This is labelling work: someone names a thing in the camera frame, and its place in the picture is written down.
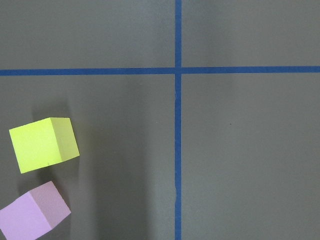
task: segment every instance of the cube face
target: cube face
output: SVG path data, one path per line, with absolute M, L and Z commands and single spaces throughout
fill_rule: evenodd
M 10 129 L 9 133 L 21 173 L 62 161 L 50 118 Z
M 21 173 L 79 156 L 70 118 L 49 117 L 9 130 Z
M 35 240 L 52 230 L 70 213 L 50 181 L 0 210 L 0 229 L 7 240 Z
M 70 118 L 51 117 L 50 119 L 56 135 L 61 160 L 66 161 L 78 157 L 80 154 Z

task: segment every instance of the yellow cube face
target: yellow cube face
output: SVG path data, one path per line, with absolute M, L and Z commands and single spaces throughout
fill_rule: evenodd
M 79 156 L 69 118 L 49 117 L 9 130 L 21 173 Z

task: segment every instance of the foam block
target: foam block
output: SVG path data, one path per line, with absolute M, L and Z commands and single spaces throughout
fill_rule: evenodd
M 22 174 L 79 156 L 70 118 L 49 117 L 9 133 Z
M 50 181 L 0 210 L 0 229 L 7 240 L 35 240 L 52 230 L 70 213 Z

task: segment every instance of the pink cube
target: pink cube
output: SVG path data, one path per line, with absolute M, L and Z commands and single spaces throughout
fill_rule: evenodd
M 55 185 L 49 181 L 0 210 L 0 229 L 7 240 L 35 240 L 70 213 Z

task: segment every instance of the lime green cube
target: lime green cube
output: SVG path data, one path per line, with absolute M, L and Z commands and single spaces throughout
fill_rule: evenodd
M 22 174 L 80 155 L 67 117 L 49 117 L 10 129 L 9 133 Z

